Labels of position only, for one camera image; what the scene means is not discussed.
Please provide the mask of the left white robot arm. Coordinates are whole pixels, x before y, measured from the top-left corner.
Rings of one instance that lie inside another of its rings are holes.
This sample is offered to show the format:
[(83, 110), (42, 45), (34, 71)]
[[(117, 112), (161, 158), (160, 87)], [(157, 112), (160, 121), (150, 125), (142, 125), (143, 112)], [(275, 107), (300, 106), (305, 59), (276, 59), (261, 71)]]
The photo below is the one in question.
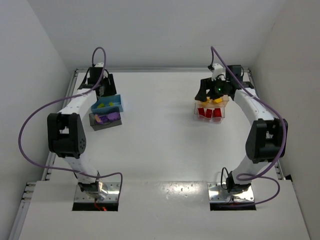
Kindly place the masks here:
[(108, 86), (109, 74), (103, 65), (100, 62), (90, 67), (70, 102), (47, 117), (49, 150), (68, 163), (80, 190), (96, 199), (107, 191), (99, 180), (99, 172), (85, 155), (87, 140), (82, 120)]

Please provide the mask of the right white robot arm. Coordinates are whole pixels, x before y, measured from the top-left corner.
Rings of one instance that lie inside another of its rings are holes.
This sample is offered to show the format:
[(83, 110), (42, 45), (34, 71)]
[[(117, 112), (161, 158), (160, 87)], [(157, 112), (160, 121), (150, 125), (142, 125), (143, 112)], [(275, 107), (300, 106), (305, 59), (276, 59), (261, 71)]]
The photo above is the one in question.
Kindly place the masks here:
[(270, 113), (259, 101), (255, 88), (243, 80), (241, 65), (230, 65), (224, 70), (218, 63), (208, 66), (212, 76), (201, 79), (195, 96), (196, 113), (207, 119), (221, 118), (220, 108), (226, 98), (231, 98), (244, 112), (251, 129), (245, 143), (245, 157), (239, 166), (227, 174), (225, 190), (229, 193), (243, 192), (251, 185), (251, 177), (271, 163), (276, 156), (283, 157), (288, 123)]

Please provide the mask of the red half round lego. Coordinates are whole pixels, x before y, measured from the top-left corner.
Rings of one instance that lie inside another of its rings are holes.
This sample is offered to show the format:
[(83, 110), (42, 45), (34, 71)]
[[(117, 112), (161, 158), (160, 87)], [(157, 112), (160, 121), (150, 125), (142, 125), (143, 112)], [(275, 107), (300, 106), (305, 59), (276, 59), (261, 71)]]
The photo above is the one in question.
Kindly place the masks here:
[(212, 118), (212, 115), (213, 115), (213, 110), (210, 109), (210, 108), (206, 108), (206, 109), (205, 109), (205, 117), (206, 117), (207, 119), (211, 119), (211, 118)]

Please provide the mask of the lime green lego brick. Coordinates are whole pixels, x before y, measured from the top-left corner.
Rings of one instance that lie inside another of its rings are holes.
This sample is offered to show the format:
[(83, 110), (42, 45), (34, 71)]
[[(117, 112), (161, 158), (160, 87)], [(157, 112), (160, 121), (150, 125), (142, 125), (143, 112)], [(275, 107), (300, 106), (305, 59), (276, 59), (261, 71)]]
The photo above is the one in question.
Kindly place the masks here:
[(100, 103), (97, 108), (100, 109), (100, 108), (104, 108), (105, 107), (105, 104), (104, 103)]

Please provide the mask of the yellow lego brick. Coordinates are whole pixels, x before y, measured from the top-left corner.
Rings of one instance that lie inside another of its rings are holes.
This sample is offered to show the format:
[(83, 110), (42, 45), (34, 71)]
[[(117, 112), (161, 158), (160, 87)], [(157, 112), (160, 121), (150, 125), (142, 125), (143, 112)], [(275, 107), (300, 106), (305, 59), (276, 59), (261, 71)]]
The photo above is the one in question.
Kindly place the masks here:
[(220, 97), (220, 98), (217, 98), (217, 99), (209, 99), (207, 98), (207, 101), (206, 103), (207, 104), (219, 104), (221, 102), (223, 102), (224, 100)]

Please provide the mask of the purple round lego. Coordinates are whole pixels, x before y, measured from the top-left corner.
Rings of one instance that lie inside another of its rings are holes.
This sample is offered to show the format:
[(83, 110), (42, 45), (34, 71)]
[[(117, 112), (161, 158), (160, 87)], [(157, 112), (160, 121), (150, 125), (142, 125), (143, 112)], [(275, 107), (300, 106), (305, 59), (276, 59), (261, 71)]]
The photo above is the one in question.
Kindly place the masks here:
[(94, 114), (93, 116), (94, 120), (99, 125), (107, 125), (121, 119), (121, 115), (119, 112), (112, 112), (107, 114)]

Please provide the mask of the red lego brick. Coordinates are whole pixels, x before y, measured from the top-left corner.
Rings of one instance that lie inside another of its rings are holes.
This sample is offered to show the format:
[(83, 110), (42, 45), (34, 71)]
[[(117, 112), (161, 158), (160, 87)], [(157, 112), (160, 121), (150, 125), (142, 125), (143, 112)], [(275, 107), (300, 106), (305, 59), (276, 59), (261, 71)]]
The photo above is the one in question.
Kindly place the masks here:
[(198, 114), (199, 116), (205, 117), (205, 116), (206, 116), (205, 109), (204, 109), (203, 107), (198, 107), (198, 108), (197, 108), (197, 114)]
[(222, 117), (222, 110), (221, 108), (215, 108), (212, 112), (213, 118), (221, 118)]

